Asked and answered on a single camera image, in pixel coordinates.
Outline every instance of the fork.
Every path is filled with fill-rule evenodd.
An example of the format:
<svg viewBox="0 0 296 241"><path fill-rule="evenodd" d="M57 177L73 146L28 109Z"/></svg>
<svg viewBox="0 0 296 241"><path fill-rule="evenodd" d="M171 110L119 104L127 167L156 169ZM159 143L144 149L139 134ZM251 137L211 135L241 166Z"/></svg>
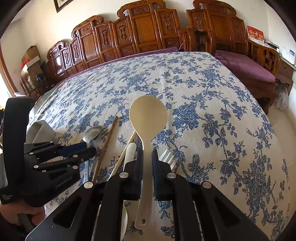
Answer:
<svg viewBox="0 0 296 241"><path fill-rule="evenodd" d="M166 149L166 150L160 155L160 157L159 157L158 159L159 159L160 161L163 161L163 162L167 162L167 163L169 163L171 170L173 170L173 168L175 167L175 165L176 165L176 163L177 163L177 159L173 159L174 156L172 156L172 157L169 159L169 157L170 157L170 155L171 155L171 152L169 152L168 154L167 154L167 152L168 152L168 150Z"/></svg>

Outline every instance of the light wooden chopstick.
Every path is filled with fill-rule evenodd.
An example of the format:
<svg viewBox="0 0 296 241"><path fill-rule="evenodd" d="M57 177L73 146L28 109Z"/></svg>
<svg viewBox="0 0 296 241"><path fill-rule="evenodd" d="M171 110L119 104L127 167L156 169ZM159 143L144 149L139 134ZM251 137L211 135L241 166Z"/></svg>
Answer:
<svg viewBox="0 0 296 241"><path fill-rule="evenodd" d="M115 173L117 172L118 168L120 167L120 165L121 165L121 163L122 163L122 160L124 159L124 157L125 157L125 155L126 155L126 149L127 149L128 145L129 145L131 142L133 142L133 140L134 140L135 137L136 137L136 134L137 134L137 132L136 132L136 131L133 131L133 134L131 135L130 139L128 140L127 145L125 146L125 148L124 148L122 154L120 155L120 157L119 157L119 159L118 159L118 161L117 161L117 163L116 163L116 165L115 165L115 167L114 167L114 169L113 169L113 171L112 171L112 173L111 173L109 179L110 179L113 175L115 175Z"/></svg>
<svg viewBox="0 0 296 241"><path fill-rule="evenodd" d="M98 178L99 170L100 170L100 167L101 167L101 164L102 164L102 161L103 161L103 158L104 158L106 149L108 147L108 143L109 143L110 137L111 137L111 135L113 133L113 129L115 127L115 124L116 124L117 120L118 120L118 116L115 116L114 121L113 121L113 123L111 125L111 128L109 130L109 133L108 133L108 136L107 136L107 140L106 140L106 142L105 142L105 144L104 144L104 146L103 146L103 148L101 150L100 157L99 157L98 163L96 165L96 170L94 172L94 176L93 176L93 179L92 179L92 182L93 183L96 183L96 179Z"/></svg>

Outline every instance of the blue floral tablecloth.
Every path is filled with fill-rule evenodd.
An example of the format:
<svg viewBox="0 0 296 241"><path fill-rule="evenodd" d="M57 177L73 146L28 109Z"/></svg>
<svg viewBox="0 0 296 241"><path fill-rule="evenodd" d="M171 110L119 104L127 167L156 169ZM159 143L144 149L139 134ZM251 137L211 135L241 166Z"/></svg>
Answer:
<svg viewBox="0 0 296 241"><path fill-rule="evenodd" d="M166 53L112 63L64 81L37 112L55 131L55 141L80 142L91 126L103 125L93 143L97 161L114 117L114 129L98 182L106 181L133 128L128 111L134 99L154 95L168 111L166 128L151 145L161 154L169 149L177 159L175 172L188 181L209 180L271 240L287 225L290 190L287 165L266 115L245 86L207 53ZM52 212L83 183L81 181L46 205ZM172 240L172 202L154 202L152 232L134 226L138 202L125 202L125 241Z"/></svg>

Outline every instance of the metal bolt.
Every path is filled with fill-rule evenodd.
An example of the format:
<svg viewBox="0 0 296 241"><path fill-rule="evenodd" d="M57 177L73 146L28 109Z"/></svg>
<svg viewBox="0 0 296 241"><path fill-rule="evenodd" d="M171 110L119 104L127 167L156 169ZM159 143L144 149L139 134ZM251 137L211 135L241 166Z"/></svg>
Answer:
<svg viewBox="0 0 296 241"><path fill-rule="evenodd" d="M173 172L169 172L169 173L167 174L167 177L170 178L170 179L174 179L174 178L177 177L177 175L176 175L175 173L173 173Z"/></svg>
<svg viewBox="0 0 296 241"><path fill-rule="evenodd" d="M211 184L210 182L203 182L203 183L202 183L202 186L203 186L204 188L209 189L209 188L212 187L212 184Z"/></svg>
<svg viewBox="0 0 296 241"><path fill-rule="evenodd" d="M119 176L121 178L127 178L128 177L128 173L127 172L121 172L121 173L119 173Z"/></svg>
<svg viewBox="0 0 296 241"><path fill-rule="evenodd" d="M92 182L86 182L86 183L84 184L84 187L85 187L86 189L89 189L89 188L92 188L93 185L94 185L94 184L93 184Z"/></svg>

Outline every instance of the transparent plastic bag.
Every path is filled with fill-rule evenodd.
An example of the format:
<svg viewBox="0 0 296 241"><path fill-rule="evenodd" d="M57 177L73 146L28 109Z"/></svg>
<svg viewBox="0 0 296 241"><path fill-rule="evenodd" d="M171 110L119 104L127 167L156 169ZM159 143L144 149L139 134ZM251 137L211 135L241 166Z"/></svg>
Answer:
<svg viewBox="0 0 296 241"><path fill-rule="evenodd" d="M276 88L277 97L274 100L273 106L281 111L286 111L289 107L289 96L287 88L283 83L279 83Z"/></svg>

